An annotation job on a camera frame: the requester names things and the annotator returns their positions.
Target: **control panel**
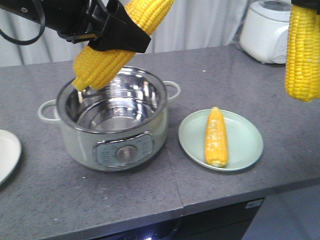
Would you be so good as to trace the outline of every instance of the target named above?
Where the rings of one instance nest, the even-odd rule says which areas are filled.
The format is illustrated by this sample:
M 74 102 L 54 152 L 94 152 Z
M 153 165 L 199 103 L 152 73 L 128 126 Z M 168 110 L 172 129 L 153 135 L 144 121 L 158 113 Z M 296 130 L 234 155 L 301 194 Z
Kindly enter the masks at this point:
M 126 139 L 100 140 L 93 146 L 93 156 L 100 165 L 117 167 L 144 159 L 153 148 L 152 132 L 145 131 Z

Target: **rice cooker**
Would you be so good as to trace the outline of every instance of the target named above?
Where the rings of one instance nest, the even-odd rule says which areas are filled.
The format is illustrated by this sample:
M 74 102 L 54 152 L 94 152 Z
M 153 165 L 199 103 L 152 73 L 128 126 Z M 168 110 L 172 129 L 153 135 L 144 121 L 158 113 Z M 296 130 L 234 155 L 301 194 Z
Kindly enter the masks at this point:
M 286 63 L 290 12 L 288 1 L 253 2 L 240 33 L 240 46 L 262 63 Z
M 174 87 L 175 94 L 168 96 L 167 87 Z M 59 125 L 67 152 L 80 164 L 121 171 L 146 162 L 160 150 L 168 132 L 168 105 L 180 92 L 175 82 L 125 66 L 100 90 L 77 91 L 70 81 L 57 99 L 39 107 L 38 117 Z M 50 106 L 54 118 L 44 115 Z

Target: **green plate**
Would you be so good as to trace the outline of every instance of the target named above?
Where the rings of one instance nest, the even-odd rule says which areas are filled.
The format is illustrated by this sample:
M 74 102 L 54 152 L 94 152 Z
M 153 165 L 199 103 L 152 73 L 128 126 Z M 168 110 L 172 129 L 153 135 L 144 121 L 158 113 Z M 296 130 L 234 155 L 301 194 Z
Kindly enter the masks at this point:
M 215 167 L 205 161 L 205 134 L 210 109 L 196 111 L 179 126 L 179 141 L 184 151 L 198 164 L 217 171 L 231 172 L 245 169 L 260 158 L 264 143 L 258 129 L 244 117 L 221 110 L 228 139 L 228 164 Z

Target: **stainless steel pot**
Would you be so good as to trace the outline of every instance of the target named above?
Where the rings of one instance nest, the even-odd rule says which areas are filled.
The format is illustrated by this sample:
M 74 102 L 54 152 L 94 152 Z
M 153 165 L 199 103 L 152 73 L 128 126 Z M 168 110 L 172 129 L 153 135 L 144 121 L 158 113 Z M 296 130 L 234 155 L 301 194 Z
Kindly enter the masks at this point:
M 168 96 L 167 86 L 176 89 Z M 58 124 L 67 152 L 79 163 L 101 171 L 136 167 L 154 156 L 168 132 L 168 104 L 179 85 L 161 81 L 139 68 L 125 66 L 104 88 L 79 92 L 71 82 L 57 100 L 43 103 L 38 117 Z M 44 110 L 55 106 L 55 118 Z

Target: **black cabinet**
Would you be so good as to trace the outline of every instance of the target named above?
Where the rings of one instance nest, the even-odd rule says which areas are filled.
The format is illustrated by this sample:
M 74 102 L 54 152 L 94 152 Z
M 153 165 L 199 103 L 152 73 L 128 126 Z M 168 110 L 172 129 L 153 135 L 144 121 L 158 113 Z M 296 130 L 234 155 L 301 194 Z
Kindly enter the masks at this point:
M 241 240 L 262 203 L 236 203 L 94 240 Z

